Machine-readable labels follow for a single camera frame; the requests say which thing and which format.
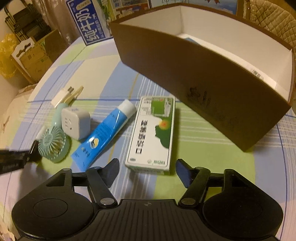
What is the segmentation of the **mint green handheld fan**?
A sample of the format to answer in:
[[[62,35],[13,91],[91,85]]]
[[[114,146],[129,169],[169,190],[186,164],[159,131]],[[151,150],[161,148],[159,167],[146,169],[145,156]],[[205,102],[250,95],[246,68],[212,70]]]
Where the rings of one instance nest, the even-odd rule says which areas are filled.
[[[45,130],[38,143],[40,155],[53,163],[61,162],[70,148],[70,139],[62,129],[62,110],[69,105],[57,105],[52,117],[51,126]]]

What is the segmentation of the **blue ointment tube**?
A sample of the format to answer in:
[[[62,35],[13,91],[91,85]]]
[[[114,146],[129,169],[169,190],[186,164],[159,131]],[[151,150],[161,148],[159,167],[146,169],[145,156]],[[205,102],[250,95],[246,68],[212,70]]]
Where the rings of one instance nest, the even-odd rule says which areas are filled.
[[[71,158],[80,171],[84,172],[90,167],[136,111],[132,102],[124,100],[79,145]]]

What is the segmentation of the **green white medicine box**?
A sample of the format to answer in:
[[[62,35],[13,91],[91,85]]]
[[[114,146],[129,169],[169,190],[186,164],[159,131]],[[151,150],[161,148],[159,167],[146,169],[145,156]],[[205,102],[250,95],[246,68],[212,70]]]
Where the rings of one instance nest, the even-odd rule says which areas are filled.
[[[137,108],[125,166],[135,172],[169,174],[176,99],[143,96]]]

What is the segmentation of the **white cube power socket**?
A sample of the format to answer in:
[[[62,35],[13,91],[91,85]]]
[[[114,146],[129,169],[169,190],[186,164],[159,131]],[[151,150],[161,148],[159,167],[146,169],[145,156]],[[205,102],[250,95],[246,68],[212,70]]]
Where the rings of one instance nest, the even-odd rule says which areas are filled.
[[[62,109],[61,118],[62,129],[69,137],[81,140],[90,134],[91,118],[88,111],[70,106]]]

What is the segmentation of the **white usb charger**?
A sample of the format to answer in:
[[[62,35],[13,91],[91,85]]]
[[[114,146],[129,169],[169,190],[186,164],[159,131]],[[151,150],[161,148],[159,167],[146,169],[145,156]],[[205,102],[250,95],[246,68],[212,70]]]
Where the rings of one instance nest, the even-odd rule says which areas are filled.
[[[73,87],[64,87],[62,88],[51,100],[51,104],[54,108],[61,103],[70,104],[73,100],[75,100],[84,89],[84,86],[80,86],[79,88],[75,89]]]

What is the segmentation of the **beige bed sheet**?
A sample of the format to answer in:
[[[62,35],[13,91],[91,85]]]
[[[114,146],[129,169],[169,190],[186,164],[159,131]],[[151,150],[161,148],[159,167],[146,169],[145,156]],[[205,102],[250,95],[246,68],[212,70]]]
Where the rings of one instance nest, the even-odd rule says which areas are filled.
[[[1,142],[6,142],[13,135],[16,121],[25,111],[28,99],[37,85],[29,85],[19,90],[8,109],[1,115]]]

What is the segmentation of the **checkered tablecloth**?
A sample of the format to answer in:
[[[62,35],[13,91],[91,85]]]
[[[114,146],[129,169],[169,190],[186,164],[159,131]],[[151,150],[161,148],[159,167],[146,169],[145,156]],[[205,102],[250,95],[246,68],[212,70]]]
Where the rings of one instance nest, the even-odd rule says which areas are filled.
[[[48,69],[34,90],[15,99],[1,120],[1,148],[27,150],[44,128],[49,128],[54,104],[77,94],[73,105],[88,111],[91,127],[103,121],[125,99],[138,105],[142,96],[168,92],[125,66],[114,41],[86,46],[76,40]],[[117,199],[179,199],[184,186],[175,173],[169,176],[135,173],[125,166],[133,130],[130,120],[96,160],[103,166],[113,158],[121,162],[111,191]],[[249,152],[241,151],[221,132],[182,102],[176,101],[172,161],[212,172],[238,171],[272,196],[282,207],[280,240],[295,240],[295,114],[289,110]],[[16,202],[63,168],[78,171],[70,156],[59,163],[43,159],[1,175],[1,231],[18,238],[11,219]]]

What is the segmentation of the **brown cardboard shipping box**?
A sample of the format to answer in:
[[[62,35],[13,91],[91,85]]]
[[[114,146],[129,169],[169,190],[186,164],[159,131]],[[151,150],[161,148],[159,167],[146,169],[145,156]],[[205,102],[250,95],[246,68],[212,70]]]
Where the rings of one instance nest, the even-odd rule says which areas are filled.
[[[36,84],[67,47],[59,31],[54,30],[37,42],[32,38],[20,42],[10,59],[29,84]]]

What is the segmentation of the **brown open cardboard box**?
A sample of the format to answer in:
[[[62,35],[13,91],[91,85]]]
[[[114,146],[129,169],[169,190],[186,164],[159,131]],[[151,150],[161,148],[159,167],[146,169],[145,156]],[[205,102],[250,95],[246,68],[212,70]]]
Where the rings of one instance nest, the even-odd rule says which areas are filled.
[[[293,48],[248,20],[176,3],[109,26],[125,65],[173,94],[242,151],[292,106]]]

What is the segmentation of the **yellow plastic bag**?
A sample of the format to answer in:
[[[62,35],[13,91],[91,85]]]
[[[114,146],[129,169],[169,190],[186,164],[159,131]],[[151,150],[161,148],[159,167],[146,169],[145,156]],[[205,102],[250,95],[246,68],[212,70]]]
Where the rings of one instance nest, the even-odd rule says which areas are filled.
[[[5,79],[15,76],[16,67],[10,60],[11,54],[19,44],[14,34],[6,34],[0,45],[0,73]]]

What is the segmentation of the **pink curtain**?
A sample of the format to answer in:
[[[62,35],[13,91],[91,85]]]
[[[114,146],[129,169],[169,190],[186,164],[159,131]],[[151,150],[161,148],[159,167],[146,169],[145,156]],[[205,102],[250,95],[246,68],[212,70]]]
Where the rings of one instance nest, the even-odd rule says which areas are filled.
[[[57,29],[59,31],[68,45],[80,37],[80,33],[66,5],[66,1],[35,0],[32,1],[32,4],[52,30]]]

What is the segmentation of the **dark blue milk carton box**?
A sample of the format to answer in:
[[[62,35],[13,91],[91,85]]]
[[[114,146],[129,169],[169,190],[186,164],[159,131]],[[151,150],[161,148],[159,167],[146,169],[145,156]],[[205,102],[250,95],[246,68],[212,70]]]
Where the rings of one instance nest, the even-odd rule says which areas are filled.
[[[112,38],[109,24],[149,8],[141,0],[69,0],[66,5],[85,45]]]

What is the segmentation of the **light blue milk carton box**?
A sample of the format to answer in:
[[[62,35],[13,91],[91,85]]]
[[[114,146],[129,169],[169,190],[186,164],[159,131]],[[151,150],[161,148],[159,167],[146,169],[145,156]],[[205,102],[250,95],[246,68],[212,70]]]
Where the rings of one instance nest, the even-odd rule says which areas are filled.
[[[199,6],[207,6],[214,9],[226,11],[228,13],[236,14],[239,1],[237,0],[150,0],[152,8],[163,6],[167,4],[187,3],[197,4]]]

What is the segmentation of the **quilted beige chair cover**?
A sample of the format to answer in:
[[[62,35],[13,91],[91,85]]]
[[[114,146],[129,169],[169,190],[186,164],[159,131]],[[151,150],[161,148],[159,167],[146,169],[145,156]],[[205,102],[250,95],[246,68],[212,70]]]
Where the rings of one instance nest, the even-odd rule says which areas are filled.
[[[243,18],[295,48],[295,9],[286,1],[244,1]]]

